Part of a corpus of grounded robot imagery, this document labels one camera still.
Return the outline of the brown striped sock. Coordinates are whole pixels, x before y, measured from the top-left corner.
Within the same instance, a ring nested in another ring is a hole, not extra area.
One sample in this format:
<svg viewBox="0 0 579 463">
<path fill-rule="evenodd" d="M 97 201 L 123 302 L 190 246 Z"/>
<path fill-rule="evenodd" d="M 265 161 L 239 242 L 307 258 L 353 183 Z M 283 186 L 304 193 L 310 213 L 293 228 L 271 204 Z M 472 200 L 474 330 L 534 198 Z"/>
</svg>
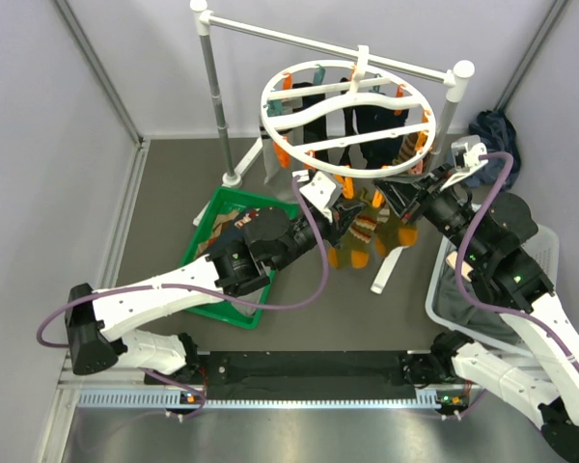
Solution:
<svg viewBox="0 0 579 463">
<path fill-rule="evenodd" d="M 394 160 L 394 164 L 403 163 L 411 159 L 416 154 L 416 143 L 418 141 L 418 133 L 406 134 L 400 146 L 399 153 Z M 413 166 L 409 172 L 413 174 L 421 173 L 425 170 L 426 165 L 430 160 L 430 154 L 428 153 L 423 159 L 421 159 L 415 166 Z"/>
</svg>

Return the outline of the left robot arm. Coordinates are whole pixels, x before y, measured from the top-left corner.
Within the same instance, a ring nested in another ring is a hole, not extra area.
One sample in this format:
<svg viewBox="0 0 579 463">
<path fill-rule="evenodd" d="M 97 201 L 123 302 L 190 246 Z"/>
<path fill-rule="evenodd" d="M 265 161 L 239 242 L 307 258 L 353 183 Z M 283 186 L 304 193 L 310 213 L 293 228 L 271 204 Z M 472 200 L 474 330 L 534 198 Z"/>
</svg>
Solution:
<svg viewBox="0 0 579 463">
<path fill-rule="evenodd" d="M 148 368 L 185 383 L 199 373 L 194 342 L 185 334 L 160 336 L 142 325 L 182 310 L 226 300 L 254 308 L 279 272 L 317 246 L 340 242 L 364 206 L 337 200 L 325 216 L 294 219 L 278 207 L 247 208 L 203 254 L 183 267 L 138 285 L 94 291 L 71 289 L 65 314 L 72 371 L 91 375 L 113 366 Z"/>
</svg>

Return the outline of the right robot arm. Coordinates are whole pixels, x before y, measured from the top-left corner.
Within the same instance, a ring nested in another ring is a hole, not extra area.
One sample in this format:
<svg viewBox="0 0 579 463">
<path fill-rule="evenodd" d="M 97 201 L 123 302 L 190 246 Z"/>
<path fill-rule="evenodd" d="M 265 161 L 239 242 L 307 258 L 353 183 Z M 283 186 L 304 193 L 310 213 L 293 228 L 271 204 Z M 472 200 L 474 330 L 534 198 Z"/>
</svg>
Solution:
<svg viewBox="0 0 579 463">
<path fill-rule="evenodd" d="M 455 246 L 459 294 L 498 315 L 544 372 L 527 373 L 478 338 L 455 332 L 452 346 L 431 357 L 433 374 L 445 382 L 460 377 L 479 384 L 524 415 L 562 459 L 579 462 L 579 334 L 553 283 L 523 247 L 538 233 L 528 205 L 499 183 L 478 208 L 462 203 L 447 177 L 374 184 L 403 222 L 425 218 Z"/>
</svg>

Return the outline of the olive green striped sock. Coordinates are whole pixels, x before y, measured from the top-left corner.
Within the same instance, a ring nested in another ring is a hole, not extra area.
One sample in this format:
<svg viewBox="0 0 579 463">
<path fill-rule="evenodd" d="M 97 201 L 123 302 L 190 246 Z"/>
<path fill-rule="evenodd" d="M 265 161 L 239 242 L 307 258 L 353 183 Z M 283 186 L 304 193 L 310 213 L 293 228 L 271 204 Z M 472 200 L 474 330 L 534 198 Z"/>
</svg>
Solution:
<svg viewBox="0 0 579 463">
<path fill-rule="evenodd" d="M 418 240 L 419 232 L 415 225 L 404 224 L 391 211 L 385 202 L 383 194 L 376 190 L 372 206 L 377 211 L 377 225 L 375 227 L 375 249 L 382 257 L 387 257 L 393 250 L 412 246 Z"/>
</svg>

